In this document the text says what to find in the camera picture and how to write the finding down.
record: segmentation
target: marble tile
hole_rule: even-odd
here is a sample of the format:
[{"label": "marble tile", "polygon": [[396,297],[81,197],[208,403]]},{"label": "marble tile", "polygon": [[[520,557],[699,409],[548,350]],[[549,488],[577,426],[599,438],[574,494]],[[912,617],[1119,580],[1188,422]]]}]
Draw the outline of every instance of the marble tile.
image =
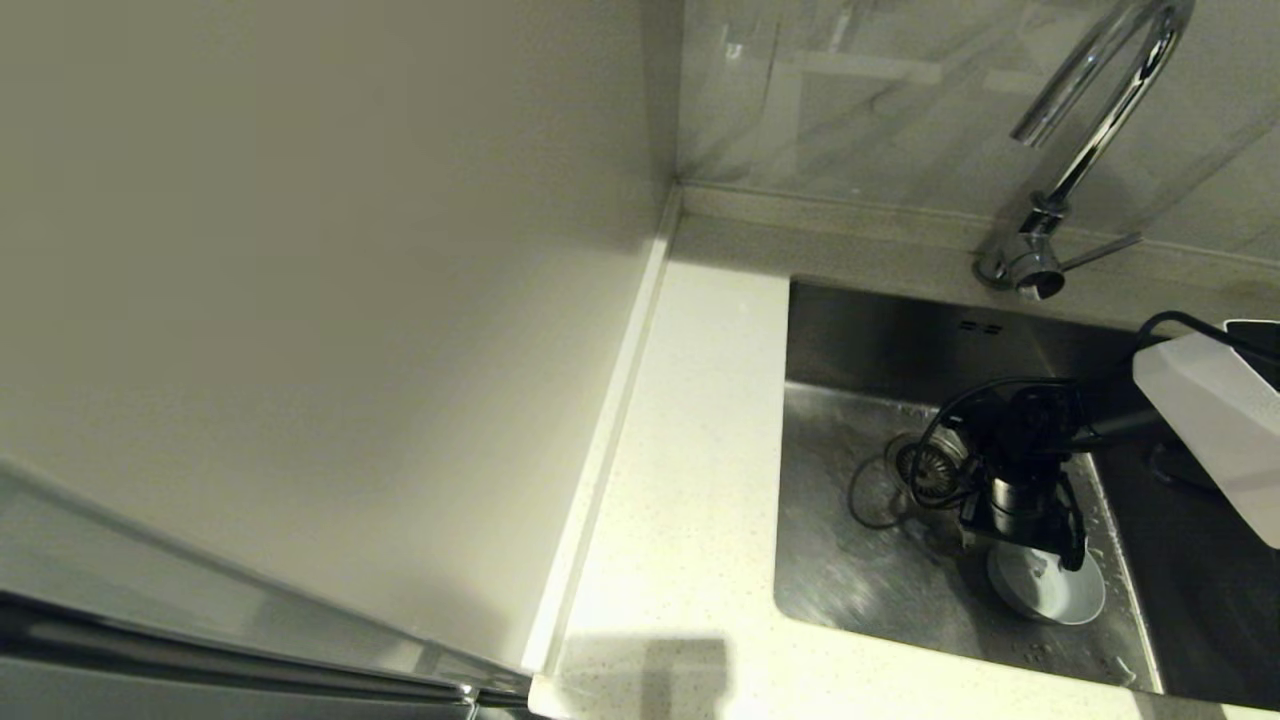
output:
[{"label": "marble tile", "polygon": [[[1032,190],[1056,179],[1128,58],[1100,76],[1044,149],[1024,147],[1007,132],[1110,6],[689,0],[681,176],[814,199],[1019,215]],[[1267,251],[1252,238],[1280,222],[1268,190],[1280,158],[1272,160],[1267,140],[1280,135],[1277,26],[1274,0],[1202,3],[1167,72],[1073,197],[1070,227]],[[1251,210],[1242,214],[1242,205]]]}]

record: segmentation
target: faucet spout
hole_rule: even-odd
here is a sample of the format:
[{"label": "faucet spout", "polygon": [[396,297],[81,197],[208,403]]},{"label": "faucet spout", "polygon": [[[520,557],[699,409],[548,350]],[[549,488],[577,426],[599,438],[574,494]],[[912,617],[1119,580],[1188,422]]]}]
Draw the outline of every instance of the faucet spout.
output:
[{"label": "faucet spout", "polygon": [[[1066,261],[1059,265],[1055,259],[1041,265],[1036,259],[1053,258],[1050,238],[1070,210],[1071,192],[1151,90],[1185,33],[1194,9],[1196,0],[1121,0],[1085,33],[1050,78],[1014,128],[1014,140],[1033,147],[1043,145],[1098,72],[1139,29],[1151,28],[1124,82],[1116,88],[1057,182],[1052,188],[1033,195],[1033,209],[1018,236],[1005,238],[978,261],[975,270],[982,281],[992,287],[1019,290],[1023,295],[1043,300],[1062,288],[1064,269],[1083,264]],[[1015,266],[1020,270],[1014,272]]]}]

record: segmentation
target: stainless steel sink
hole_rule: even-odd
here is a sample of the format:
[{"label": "stainless steel sink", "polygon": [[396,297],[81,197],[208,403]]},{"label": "stainless steel sink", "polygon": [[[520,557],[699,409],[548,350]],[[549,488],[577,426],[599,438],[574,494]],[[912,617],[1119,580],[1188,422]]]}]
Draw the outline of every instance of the stainless steel sink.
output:
[{"label": "stainless steel sink", "polygon": [[1106,579],[1092,623],[1009,609],[989,541],[897,492],[886,446],[1005,375],[1114,364],[1132,333],[794,282],[774,598],[791,618],[1137,691],[1280,708],[1280,561],[1220,496],[1166,486],[1144,447],[1068,468]]}]

